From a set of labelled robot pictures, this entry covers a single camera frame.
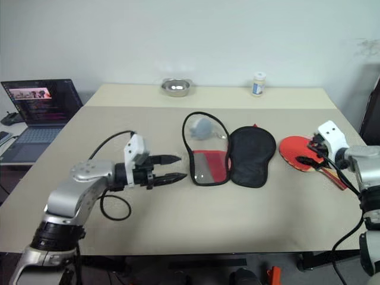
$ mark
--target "laptop keyboard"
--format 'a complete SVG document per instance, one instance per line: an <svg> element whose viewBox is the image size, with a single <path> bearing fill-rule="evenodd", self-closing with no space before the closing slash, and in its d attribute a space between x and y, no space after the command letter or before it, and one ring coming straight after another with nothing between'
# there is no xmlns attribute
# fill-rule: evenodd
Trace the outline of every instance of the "laptop keyboard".
<svg viewBox="0 0 380 285"><path fill-rule="evenodd" d="M44 144L51 143L59 134L61 128L36 128L26 129L25 132L18 138L19 144Z"/></svg>

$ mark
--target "laptop screen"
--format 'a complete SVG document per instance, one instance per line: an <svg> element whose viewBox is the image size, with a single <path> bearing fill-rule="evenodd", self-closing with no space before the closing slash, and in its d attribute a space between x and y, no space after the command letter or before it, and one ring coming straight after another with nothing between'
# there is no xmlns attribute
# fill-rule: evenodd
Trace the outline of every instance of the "laptop screen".
<svg viewBox="0 0 380 285"><path fill-rule="evenodd" d="M83 105L70 79L1 84L28 125L67 123Z"/></svg>

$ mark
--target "ping pong paddle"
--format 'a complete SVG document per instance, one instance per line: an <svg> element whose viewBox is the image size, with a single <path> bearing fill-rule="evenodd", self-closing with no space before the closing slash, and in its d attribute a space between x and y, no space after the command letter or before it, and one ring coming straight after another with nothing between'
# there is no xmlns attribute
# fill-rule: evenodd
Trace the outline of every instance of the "ping pong paddle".
<svg viewBox="0 0 380 285"><path fill-rule="evenodd" d="M318 157L314 151L308 148L309 142L309 139L300 136L287 137L281 141L278 150L283 159L295 169L303 172L318 171L333 181L341 190L347 189L345 184L339 179L335 170L326 167L314 168L311 165L299 162L300 159L297 159L299 157L312 159L316 164L320 164L324 161L322 157Z"/></svg>

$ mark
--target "pill bottle label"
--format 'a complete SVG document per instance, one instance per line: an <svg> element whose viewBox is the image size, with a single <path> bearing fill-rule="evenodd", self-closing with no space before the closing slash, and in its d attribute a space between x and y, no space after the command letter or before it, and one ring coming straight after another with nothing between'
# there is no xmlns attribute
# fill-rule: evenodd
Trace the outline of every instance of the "pill bottle label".
<svg viewBox="0 0 380 285"><path fill-rule="evenodd" d="M261 94L264 91L265 85L264 84L257 84L254 83L254 87L252 89L252 92L254 94Z"/></svg>

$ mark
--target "white bottle cap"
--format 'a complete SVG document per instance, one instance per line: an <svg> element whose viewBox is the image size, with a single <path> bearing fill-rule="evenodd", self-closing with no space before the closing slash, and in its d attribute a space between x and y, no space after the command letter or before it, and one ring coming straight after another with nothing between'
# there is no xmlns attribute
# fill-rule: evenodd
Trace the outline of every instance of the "white bottle cap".
<svg viewBox="0 0 380 285"><path fill-rule="evenodd" d="M266 77L267 77L267 75L264 72L261 72L261 71L260 72L256 72L254 74L254 79L256 79L256 80L265 80Z"/></svg>

